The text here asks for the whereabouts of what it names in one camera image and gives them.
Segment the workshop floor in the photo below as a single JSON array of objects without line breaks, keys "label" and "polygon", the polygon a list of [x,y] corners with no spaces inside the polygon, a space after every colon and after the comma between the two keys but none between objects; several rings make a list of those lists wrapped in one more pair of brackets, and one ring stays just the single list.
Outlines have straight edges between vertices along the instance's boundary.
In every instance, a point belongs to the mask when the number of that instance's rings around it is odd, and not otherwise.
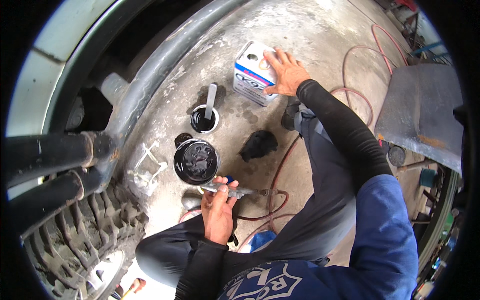
[{"label": "workshop floor", "polygon": [[[233,92],[234,58],[245,42],[254,39],[269,46],[282,47],[303,61],[313,79],[325,89],[333,90],[342,86],[342,62],[349,48],[367,45],[377,49],[371,31],[374,22],[390,32],[401,46],[408,47],[400,32],[373,0],[252,0],[211,28],[159,87],[127,143],[127,149],[132,154],[123,158],[121,165],[128,166],[125,172],[133,169],[138,162],[144,152],[143,144],[150,147],[158,142],[159,146],[153,147],[151,152],[159,162],[168,163],[168,168],[157,175],[158,187],[152,195],[142,195],[150,217],[147,236],[177,224],[185,213],[180,203],[182,195],[186,191],[195,191],[192,186],[181,182],[172,168],[174,139],[178,134],[188,132],[211,143],[221,156],[218,173],[231,175],[241,186],[249,188],[270,186],[280,160],[297,136],[297,132],[286,131],[280,125],[286,106],[285,96],[279,96],[263,108]],[[397,65],[403,65],[393,43],[380,31],[377,34],[386,55]],[[357,49],[348,60],[346,78],[348,87],[362,92],[371,102],[374,116],[370,129],[373,131],[390,79],[384,60],[372,51]],[[191,128],[190,113],[194,107],[205,102],[207,87],[212,82],[218,84],[216,107],[220,124],[213,133],[202,135]],[[346,101],[344,94],[336,96]],[[370,115],[366,103],[356,95],[352,95],[351,99],[354,111],[367,121]],[[250,134],[257,130],[271,131],[278,140],[278,150],[245,163],[239,151]],[[152,174],[156,169],[158,166],[155,168],[148,158],[139,167],[139,171],[148,170]],[[409,180],[406,185],[402,184],[409,195],[407,200],[415,199],[418,193],[418,172],[409,171],[407,175],[402,175]],[[290,194],[290,201],[282,214],[298,212],[312,194],[310,163],[302,140],[284,166],[277,187]],[[282,198],[277,197],[275,201],[279,205]],[[417,205],[416,202],[409,205],[409,211],[415,210],[412,207]],[[245,196],[236,206],[243,216],[255,217],[267,213],[265,197]],[[276,227],[282,228],[286,222],[279,221]],[[263,223],[264,220],[239,220],[236,230],[239,241],[242,242]],[[330,264],[348,265],[354,236],[353,228],[332,250]],[[139,274],[138,265],[134,264],[122,281],[123,287],[127,285],[128,288]],[[157,283],[147,280],[141,298],[149,298],[147,290],[151,291],[152,297],[158,297],[158,288]],[[162,298],[173,297],[173,291],[166,288]]]}]

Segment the left hand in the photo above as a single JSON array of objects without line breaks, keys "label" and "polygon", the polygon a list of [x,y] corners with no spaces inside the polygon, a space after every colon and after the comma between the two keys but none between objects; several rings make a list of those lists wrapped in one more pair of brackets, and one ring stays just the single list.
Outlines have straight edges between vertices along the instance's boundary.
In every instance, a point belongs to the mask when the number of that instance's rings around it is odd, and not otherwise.
[{"label": "left hand", "polygon": [[267,86],[264,89],[266,94],[282,94],[287,96],[296,96],[299,85],[307,79],[310,79],[303,63],[296,60],[293,55],[283,52],[279,47],[274,47],[278,59],[273,52],[264,51],[264,56],[274,68],[277,80],[275,85]]},{"label": "left hand", "polygon": [[[223,183],[216,193],[205,191],[202,198],[202,217],[205,226],[205,238],[212,242],[226,245],[233,229],[232,208],[237,198],[228,198],[228,179],[217,177],[213,183]],[[239,182],[234,180],[229,186],[237,187]]]}]

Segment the person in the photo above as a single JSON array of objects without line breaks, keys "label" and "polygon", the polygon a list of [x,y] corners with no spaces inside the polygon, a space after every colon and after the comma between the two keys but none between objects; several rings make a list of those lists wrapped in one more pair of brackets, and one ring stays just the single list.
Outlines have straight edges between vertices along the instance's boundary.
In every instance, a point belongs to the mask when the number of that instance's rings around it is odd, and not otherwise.
[{"label": "person", "polygon": [[[268,246],[237,253],[227,246],[236,199],[228,199],[223,185],[204,194],[201,216],[140,242],[140,268],[176,287],[176,299],[410,299],[417,245],[384,153],[353,111],[312,80],[300,61],[275,50],[276,57],[264,55],[277,83],[264,92],[289,96],[282,125],[305,141],[314,194]],[[353,224],[349,267],[326,267],[325,257]]]}]

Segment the black rag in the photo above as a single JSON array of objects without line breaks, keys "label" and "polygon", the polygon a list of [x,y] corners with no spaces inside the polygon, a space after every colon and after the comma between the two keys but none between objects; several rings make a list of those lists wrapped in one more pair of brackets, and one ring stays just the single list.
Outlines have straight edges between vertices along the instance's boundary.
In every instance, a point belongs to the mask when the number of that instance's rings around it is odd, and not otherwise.
[{"label": "black rag", "polygon": [[259,130],[250,136],[240,151],[241,158],[248,162],[251,158],[264,157],[270,151],[276,151],[278,143],[273,133]]}]

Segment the open paint can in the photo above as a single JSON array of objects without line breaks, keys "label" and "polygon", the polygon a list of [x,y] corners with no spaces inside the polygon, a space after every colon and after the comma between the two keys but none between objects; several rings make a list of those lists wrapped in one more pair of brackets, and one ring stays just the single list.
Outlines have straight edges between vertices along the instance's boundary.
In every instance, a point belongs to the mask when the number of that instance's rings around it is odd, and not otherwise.
[{"label": "open paint can", "polygon": [[213,180],[220,167],[220,156],[208,142],[189,139],[177,147],[173,168],[177,176],[191,185],[204,185]]},{"label": "open paint can", "polygon": [[212,109],[212,117],[209,119],[205,118],[205,108],[207,105],[202,104],[197,106],[192,114],[190,115],[190,125],[192,128],[195,129],[198,133],[210,133],[212,132],[218,125],[218,111],[213,108]]}]

